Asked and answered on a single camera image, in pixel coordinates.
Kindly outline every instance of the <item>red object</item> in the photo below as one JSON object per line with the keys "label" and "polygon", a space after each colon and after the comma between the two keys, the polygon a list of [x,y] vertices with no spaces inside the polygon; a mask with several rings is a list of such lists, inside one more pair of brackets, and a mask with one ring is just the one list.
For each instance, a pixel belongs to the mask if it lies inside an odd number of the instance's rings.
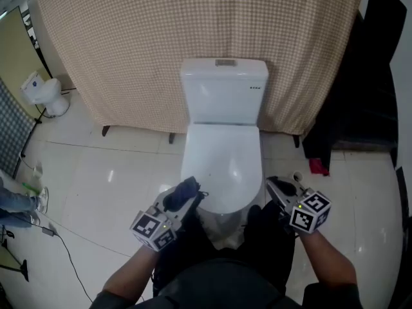
{"label": "red object", "polygon": [[317,158],[309,159],[309,167],[312,174],[322,174],[329,176],[329,171],[322,165],[322,161]]}

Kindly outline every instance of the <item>toilet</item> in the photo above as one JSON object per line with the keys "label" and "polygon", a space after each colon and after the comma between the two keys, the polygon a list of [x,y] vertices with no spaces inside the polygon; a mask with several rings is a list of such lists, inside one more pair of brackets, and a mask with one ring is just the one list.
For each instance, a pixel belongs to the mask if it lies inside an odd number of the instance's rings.
{"label": "toilet", "polygon": [[61,95],[60,81],[55,78],[44,82],[37,72],[33,72],[20,90],[27,103],[44,104],[49,116],[61,116],[69,108],[69,102]]}
{"label": "toilet", "polygon": [[231,214],[246,207],[262,184],[256,126],[268,70],[250,59],[185,59],[180,77],[190,124],[181,171],[209,193],[200,208]]}

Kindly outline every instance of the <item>white tile floor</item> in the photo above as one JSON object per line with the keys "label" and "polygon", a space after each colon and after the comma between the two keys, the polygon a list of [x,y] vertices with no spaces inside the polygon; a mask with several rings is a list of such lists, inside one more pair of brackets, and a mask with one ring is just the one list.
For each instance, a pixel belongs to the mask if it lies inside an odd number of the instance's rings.
{"label": "white tile floor", "polygon": [[[71,251],[73,262],[93,298],[105,280],[139,247],[129,226],[139,209],[180,180],[185,136],[173,145],[168,134],[129,127],[112,127],[106,137],[73,92],[71,107],[62,117],[44,120],[26,150],[27,162],[40,162],[41,182],[50,190],[47,217]],[[355,265],[365,308],[387,308],[397,279],[402,251],[400,200],[391,160],[386,154],[332,155],[331,176],[310,174],[303,150],[291,136],[262,134],[266,176],[301,171],[304,183],[333,201],[324,235]],[[19,181],[30,179],[22,165]],[[256,198],[264,204],[265,193]],[[19,259],[28,260],[30,282],[0,269],[0,282],[16,309],[87,308],[88,299],[58,238],[40,229],[10,228],[9,241]],[[299,240],[287,284],[298,302],[314,272]],[[145,290],[151,297],[151,285]]]}

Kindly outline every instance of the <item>black shirt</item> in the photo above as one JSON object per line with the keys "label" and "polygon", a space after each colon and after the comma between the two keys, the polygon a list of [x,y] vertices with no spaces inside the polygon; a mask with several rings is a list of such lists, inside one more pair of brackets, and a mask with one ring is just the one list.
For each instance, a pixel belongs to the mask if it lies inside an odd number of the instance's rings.
{"label": "black shirt", "polygon": [[248,265],[230,259],[213,259],[176,276],[159,296],[140,304],[107,291],[99,293],[91,309],[172,308],[362,308],[356,285],[328,290],[320,284],[306,287],[303,307],[280,294]]}

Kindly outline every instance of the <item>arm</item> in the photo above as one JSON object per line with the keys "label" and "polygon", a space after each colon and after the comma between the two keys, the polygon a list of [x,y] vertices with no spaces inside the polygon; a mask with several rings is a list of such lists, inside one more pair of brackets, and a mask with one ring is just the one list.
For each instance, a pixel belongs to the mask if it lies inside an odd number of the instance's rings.
{"label": "arm", "polygon": [[357,284],[352,263],[319,231],[313,234],[300,234],[300,237],[320,283],[328,288]]}
{"label": "arm", "polygon": [[142,246],[103,287],[103,291],[116,294],[136,303],[142,295],[159,258],[159,253]]}

